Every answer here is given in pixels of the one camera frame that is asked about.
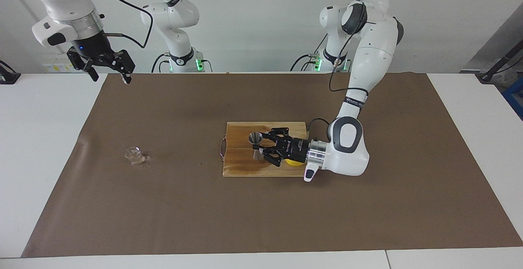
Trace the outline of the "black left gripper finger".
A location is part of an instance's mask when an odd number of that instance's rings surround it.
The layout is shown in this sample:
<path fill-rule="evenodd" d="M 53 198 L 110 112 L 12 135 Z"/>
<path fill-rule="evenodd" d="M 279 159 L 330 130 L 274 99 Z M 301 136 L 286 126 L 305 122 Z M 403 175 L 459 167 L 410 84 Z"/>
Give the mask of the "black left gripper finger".
<path fill-rule="evenodd" d="M 264 159 L 276 167 L 280 167 L 282 160 L 287 158 L 284 143 L 277 143 L 275 146 L 253 144 L 252 148 L 256 159 Z"/>
<path fill-rule="evenodd" d="M 264 146 L 288 147 L 291 144 L 289 128 L 271 128 L 270 131 L 262 133 Z"/>

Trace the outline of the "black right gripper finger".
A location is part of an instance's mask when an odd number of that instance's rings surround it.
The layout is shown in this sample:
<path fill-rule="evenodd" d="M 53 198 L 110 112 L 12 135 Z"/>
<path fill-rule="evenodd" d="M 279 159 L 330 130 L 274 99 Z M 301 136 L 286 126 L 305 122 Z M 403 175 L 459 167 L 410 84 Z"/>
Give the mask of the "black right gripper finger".
<path fill-rule="evenodd" d="M 131 83 L 131 75 L 136 65 L 127 50 L 104 52 L 104 62 L 106 67 L 120 73 L 124 83 Z"/>
<path fill-rule="evenodd" d="M 81 70 L 84 73 L 88 74 L 92 81 L 97 82 L 99 75 L 95 68 L 93 68 L 93 61 L 91 58 L 84 60 L 82 56 L 77 52 L 75 47 L 70 47 L 67 51 L 67 57 L 70 63 L 73 65 L 73 68 L 76 70 Z"/>

